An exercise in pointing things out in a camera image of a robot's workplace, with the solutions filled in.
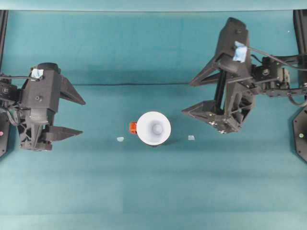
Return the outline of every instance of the bolt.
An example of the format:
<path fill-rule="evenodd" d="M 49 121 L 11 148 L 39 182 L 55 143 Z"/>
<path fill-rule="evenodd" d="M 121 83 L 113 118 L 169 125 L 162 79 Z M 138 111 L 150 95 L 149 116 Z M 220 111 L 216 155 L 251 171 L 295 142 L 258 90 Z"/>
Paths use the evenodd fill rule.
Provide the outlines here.
<path fill-rule="evenodd" d="M 210 125 L 215 126 L 217 123 L 215 121 L 209 122 Z"/>
<path fill-rule="evenodd" d="M 269 75 L 270 74 L 270 70 L 269 69 L 264 69 L 263 71 L 262 71 L 262 75 L 263 76 L 267 76 L 267 75 Z"/>
<path fill-rule="evenodd" d="M 9 89 L 8 89 L 8 88 L 3 88 L 3 89 L 2 89 L 2 92 L 5 93 L 5 94 L 7 94 L 7 93 L 9 93 Z"/>

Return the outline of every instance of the small translucent piece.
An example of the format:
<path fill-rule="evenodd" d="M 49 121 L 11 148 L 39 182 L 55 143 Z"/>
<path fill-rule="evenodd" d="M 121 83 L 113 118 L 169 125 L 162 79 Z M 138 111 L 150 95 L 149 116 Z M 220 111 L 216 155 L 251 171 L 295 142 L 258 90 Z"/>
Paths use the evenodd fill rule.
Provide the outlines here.
<path fill-rule="evenodd" d="M 123 142 L 125 138 L 124 137 L 118 137 L 116 139 L 117 139 L 118 142 Z"/>
<path fill-rule="evenodd" d="M 194 135 L 188 135 L 188 140 L 195 140 Z"/>

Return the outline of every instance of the orange object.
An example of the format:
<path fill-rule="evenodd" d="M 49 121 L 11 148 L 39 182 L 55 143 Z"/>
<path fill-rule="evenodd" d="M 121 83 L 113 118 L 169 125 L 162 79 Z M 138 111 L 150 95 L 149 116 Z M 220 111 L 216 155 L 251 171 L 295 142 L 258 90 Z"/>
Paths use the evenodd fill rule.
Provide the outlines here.
<path fill-rule="evenodd" d="M 130 122 L 129 131 L 132 134 L 137 134 L 137 132 L 136 132 L 136 122 L 135 121 Z"/>

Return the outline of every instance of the black cable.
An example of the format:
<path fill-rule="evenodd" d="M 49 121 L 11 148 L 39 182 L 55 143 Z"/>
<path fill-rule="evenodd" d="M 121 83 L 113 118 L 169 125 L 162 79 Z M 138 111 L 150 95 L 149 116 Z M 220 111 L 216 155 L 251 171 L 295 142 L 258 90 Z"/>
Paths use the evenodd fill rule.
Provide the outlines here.
<path fill-rule="evenodd" d="M 262 55 L 264 55 L 264 56 L 268 56 L 269 58 L 271 58 L 271 59 L 273 59 L 273 60 L 275 60 L 275 61 L 277 61 L 277 62 L 280 62 L 280 63 L 282 63 L 282 64 L 284 64 L 284 65 L 286 65 L 286 66 L 289 66 L 289 67 L 291 67 L 291 68 L 293 68 L 293 69 L 297 69 L 297 70 L 300 70 L 300 71 L 307 71 L 307 69 L 299 68 L 299 67 L 293 66 L 293 65 L 291 65 L 291 64 L 289 64 L 289 63 L 287 63 L 287 62 L 285 62 L 285 61 L 283 61 L 283 60 L 280 60 L 279 58 L 277 58 L 277 57 L 275 57 L 275 56 L 273 56 L 273 55 L 270 55 L 270 54 L 268 54 L 268 53 L 262 51 L 262 50 L 255 49 L 255 48 L 252 48 L 252 47 L 248 47 L 248 49 L 251 50 L 251 51 L 254 51 L 254 52 L 256 52 L 256 53 L 262 54 Z"/>
<path fill-rule="evenodd" d="M 0 79 L 30 79 L 34 81 L 39 81 L 39 79 L 27 77 L 27 76 L 7 76 L 4 74 L 0 74 Z"/>
<path fill-rule="evenodd" d="M 256 55 L 252 54 L 251 56 L 252 56 L 253 58 L 255 58 L 258 62 L 260 62 L 260 63 L 262 64 L 262 61 L 260 61 L 260 59 L 259 59 Z"/>
<path fill-rule="evenodd" d="M 17 119 L 17 120 L 15 120 L 15 119 L 12 117 L 12 115 L 11 115 L 11 113 L 10 113 L 9 110 L 6 111 L 6 114 L 8 115 L 8 119 L 9 119 L 10 123 L 11 123 L 13 126 L 19 126 L 19 125 L 20 125 L 19 113 L 18 113 L 18 111 L 15 111 L 15 113 L 16 113 L 16 119 Z"/>
<path fill-rule="evenodd" d="M 292 104 L 294 104 L 294 105 L 296 105 L 296 106 L 298 106 L 298 107 L 305 107 L 306 105 L 307 105 L 307 100 L 305 100 L 304 102 L 302 102 L 302 103 L 297 103 L 294 99 L 293 99 L 293 97 L 292 97 L 292 95 L 289 93 L 288 94 L 288 98 L 289 98 L 289 100 L 290 100 L 290 102 L 292 103 Z"/>

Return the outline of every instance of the teal cloth surface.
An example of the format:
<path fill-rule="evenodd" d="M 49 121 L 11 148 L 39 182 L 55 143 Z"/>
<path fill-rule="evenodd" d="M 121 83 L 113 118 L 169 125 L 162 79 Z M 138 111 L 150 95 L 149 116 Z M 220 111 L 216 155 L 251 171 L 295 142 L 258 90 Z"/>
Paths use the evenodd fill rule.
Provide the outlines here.
<path fill-rule="evenodd" d="M 2 0 L 0 8 L 25 11 L 219 12 L 305 9 L 307 2 L 305 0 Z"/>
<path fill-rule="evenodd" d="M 248 25 L 254 47 L 297 52 L 291 11 L 11 12 L 2 70 L 55 61 L 88 84 L 76 86 L 87 105 L 60 101 L 55 125 L 84 133 L 52 152 L 19 149 L 12 129 L 0 159 L 0 230 L 305 230 L 307 164 L 295 154 L 297 108 L 285 98 L 258 96 L 242 131 L 221 135 L 180 112 L 212 99 L 214 85 L 91 85 L 189 81 L 228 16 Z M 128 132 L 152 110 L 172 124 L 158 148 Z"/>

